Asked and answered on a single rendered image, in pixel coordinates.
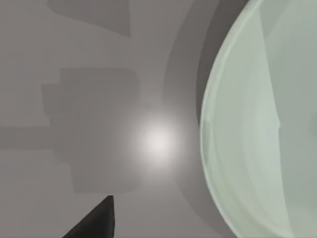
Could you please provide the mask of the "pale green bowl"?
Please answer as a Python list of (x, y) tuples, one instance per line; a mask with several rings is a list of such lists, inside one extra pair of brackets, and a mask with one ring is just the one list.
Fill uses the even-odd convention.
[(203, 170), (238, 238), (317, 238), (317, 0), (249, 0), (210, 71)]

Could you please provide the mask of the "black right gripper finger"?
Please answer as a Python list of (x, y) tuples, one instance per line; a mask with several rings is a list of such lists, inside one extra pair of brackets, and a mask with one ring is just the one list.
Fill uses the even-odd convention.
[(61, 238), (114, 238), (114, 196), (108, 195)]

